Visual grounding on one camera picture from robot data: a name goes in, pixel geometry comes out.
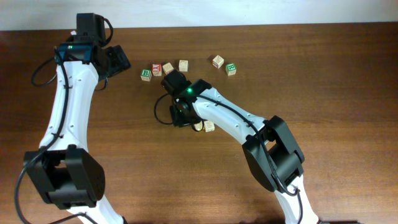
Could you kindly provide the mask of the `wooden block yellow side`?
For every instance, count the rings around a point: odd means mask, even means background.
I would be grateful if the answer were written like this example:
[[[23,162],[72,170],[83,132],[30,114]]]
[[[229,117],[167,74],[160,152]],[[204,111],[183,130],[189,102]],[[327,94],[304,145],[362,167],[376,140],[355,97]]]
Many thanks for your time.
[[[202,131],[203,128],[204,128],[204,122],[203,122],[203,121],[201,121],[201,122],[199,122],[199,123],[193,125],[193,129],[194,129],[195,131],[197,131],[197,132]]]

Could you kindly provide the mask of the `wooden block number five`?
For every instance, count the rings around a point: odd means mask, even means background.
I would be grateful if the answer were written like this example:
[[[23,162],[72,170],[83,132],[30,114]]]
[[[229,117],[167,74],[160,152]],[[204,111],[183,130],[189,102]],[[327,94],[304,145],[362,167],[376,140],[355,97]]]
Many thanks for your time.
[[[211,121],[208,121],[208,120],[204,121],[204,127],[205,127],[205,132],[206,132],[206,133],[215,130],[215,125],[214,125],[214,123],[211,122]]]

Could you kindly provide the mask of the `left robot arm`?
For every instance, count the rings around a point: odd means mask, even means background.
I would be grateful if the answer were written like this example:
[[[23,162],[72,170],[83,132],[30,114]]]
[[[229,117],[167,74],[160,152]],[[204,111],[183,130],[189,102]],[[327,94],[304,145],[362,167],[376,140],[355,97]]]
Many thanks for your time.
[[[130,68],[122,48],[110,47],[109,21],[95,13],[76,16],[76,33],[54,49],[57,89],[49,125],[36,151],[24,155],[27,174],[47,204],[83,223],[125,223],[105,191],[102,166],[89,154],[87,127],[99,81]]]

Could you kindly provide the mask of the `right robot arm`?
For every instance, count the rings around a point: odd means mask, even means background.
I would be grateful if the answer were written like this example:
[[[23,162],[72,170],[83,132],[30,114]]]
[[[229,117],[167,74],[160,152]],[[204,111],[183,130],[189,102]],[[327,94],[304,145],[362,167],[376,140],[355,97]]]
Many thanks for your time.
[[[253,115],[221,96],[208,82],[195,83],[176,70],[161,82],[172,98],[170,115],[178,127],[211,121],[241,144],[254,178],[275,193],[286,223],[319,223],[303,184],[305,156],[286,122]]]

